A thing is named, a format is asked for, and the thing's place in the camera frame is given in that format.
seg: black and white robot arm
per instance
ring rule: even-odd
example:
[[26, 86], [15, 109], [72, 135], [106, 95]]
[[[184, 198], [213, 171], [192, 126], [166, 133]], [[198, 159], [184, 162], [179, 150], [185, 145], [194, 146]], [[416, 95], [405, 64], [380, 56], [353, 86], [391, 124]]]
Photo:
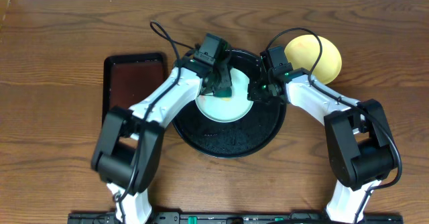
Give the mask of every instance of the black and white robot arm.
[[[107, 183], [113, 195], [122, 195], [132, 180], [128, 194], [121, 203], [117, 203], [118, 220], [125, 220], [127, 224], [142, 224], [149, 218], [151, 205], [147, 199], [147, 188], [158, 168], [164, 129], [169, 122], [200, 94], [221, 91], [231, 85], [231, 77], [225, 72], [228, 69], [225, 61], [218, 60], [227, 58], [222, 56], [225, 46], [222, 39], [208, 34], [194, 58], [183, 57], [164, 84], [147, 99], [128, 110], [115, 107], [107, 113], [91, 166], [100, 174], [101, 180]], [[308, 71], [293, 70], [287, 64], [271, 60], [275, 58], [275, 52], [278, 51], [261, 53], [265, 66], [263, 70], [272, 74], [275, 83], [258, 81], [256, 85], [250, 84], [249, 100], [282, 98], [285, 103], [302, 108], [325, 126], [330, 165], [338, 178], [326, 212], [332, 221], [353, 223], [360, 209], [357, 220], [361, 220], [363, 208], [360, 208], [360, 204], [365, 191], [370, 186], [379, 185], [396, 167], [388, 142], [377, 126], [369, 123], [361, 114], [311, 86]], [[223, 65], [216, 65], [216, 61], [223, 62]], [[389, 130], [384, 111], [377, 101], [359, 102], [347, 98], [319, 83], [315, 76], [312, 79], [324, 92], [364, 109]], [[175, 85], [165, 93], [172, 84]], [[164, 96], [154, 106], [150, 106], [160, 95]], [[358, 145], [354, 134], [359, 132], [369, 132], [369, 138]], [[119, 137], [131, 137], [139, 141], [142, 144], [141, 155], [136, 156], [136, 150], [121, 144]], [[134, 179], [131, 177], [133, 167], [137, 169]]]

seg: wooden table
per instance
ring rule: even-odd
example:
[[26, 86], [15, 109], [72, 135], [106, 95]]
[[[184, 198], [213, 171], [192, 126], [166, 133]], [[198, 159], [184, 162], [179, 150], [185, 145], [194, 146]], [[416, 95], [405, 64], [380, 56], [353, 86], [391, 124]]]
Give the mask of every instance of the wooden table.
[[[114, 207], [89, 164], [103, 61], [162, 51], [171, 69], [151, 19], [187, 44], [210, 32], [254, 53], [289, 27], [328, 38], [343, 57], [330, 87], [383, 104], [404, 162], [400, 183], [375, 192], [366, 211], [429, 222], [429, 0], [11, 0], [0, 34], [2, 223], [65, 223], [73, 211]], [[283, 213], [321, 210], [335, 181], [323, 127], [288, 107], [277, 137], [246, 158], [200, 154], [169, 126], [149, 195], [182, 211]]]

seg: yellow disc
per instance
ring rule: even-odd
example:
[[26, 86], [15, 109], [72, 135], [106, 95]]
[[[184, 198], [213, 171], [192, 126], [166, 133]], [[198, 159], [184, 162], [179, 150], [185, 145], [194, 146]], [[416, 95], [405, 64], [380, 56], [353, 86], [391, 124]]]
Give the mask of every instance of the yellow disc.
[[[320, 36], [319, 38], [322, 42], [323, 51], [313, 75], [321, 83], [328, 84], [340, 73], [341, 55], [332, 42]], [[289, 42], [284, 53], [294, 69], [302, 67], [310, 70], [319, 55], [319, 43], [312, 35], [299, 36]]]

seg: green object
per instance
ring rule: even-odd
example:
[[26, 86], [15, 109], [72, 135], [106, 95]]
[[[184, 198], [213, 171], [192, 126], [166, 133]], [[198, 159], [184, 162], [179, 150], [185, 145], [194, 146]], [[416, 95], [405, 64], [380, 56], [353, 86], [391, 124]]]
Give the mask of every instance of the green object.
[[188, 217], [188, 224], [196, 224], [196, 217]]
[[233, 90], [229, 87], [228, 89], [225, 89], [223, 91], [217, 91], [213, 96], [215, 96], [215, 97], [232, 97], [233, 96]]

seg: yellow plate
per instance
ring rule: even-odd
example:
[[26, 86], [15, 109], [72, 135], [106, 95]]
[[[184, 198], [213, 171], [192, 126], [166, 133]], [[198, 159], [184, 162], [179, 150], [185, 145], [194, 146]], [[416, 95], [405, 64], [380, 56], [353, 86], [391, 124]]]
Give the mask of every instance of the yellow plate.
[[[313, 75], [323, 84], [332, 82], [341, 70], [341, 55], [329, 40], [320, 37], [322, 57], [314, 69]], [[299, 36], [293, 39], [284, 49], [284, 53], [294, 69], [310, 70], [319, 55], [319, 43], [313, 35]]]

